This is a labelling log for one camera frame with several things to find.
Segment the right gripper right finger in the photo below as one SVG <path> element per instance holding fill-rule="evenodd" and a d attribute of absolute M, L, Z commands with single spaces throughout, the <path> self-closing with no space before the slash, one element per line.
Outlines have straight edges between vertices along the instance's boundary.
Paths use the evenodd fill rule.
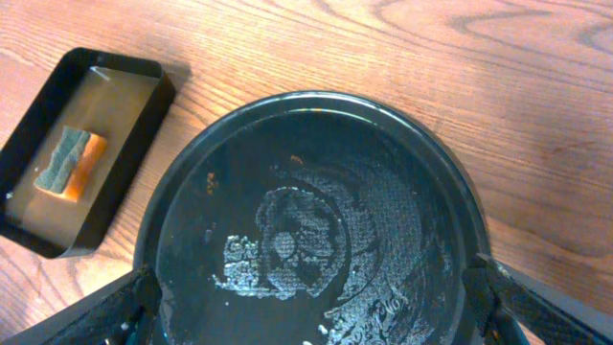
<path fill-rule="evenodd" d="M 612 344 L 612 317 L 491 256 L 478 253 L 463 271 L 466 299 L 486 344 Z"/>

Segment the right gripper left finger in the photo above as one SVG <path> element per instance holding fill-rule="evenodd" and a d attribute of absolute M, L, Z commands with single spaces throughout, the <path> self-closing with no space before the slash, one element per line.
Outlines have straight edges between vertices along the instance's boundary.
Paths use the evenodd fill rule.
<path fill-rule="evenodd" d="M 141 266 L 4 342 L 146 345 L 161 300 L 154 270 Z"/>

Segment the orange green sponge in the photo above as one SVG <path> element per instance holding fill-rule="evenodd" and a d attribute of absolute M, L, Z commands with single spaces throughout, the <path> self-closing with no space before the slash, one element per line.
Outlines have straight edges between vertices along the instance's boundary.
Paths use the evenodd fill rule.
<path fill-rule="evenodd" d="M 106 147 L 107 140 L 100 135 L 65 126 L 48 166 L 34 180 L 34 186 L 44 194 L 77 202 Z"/>

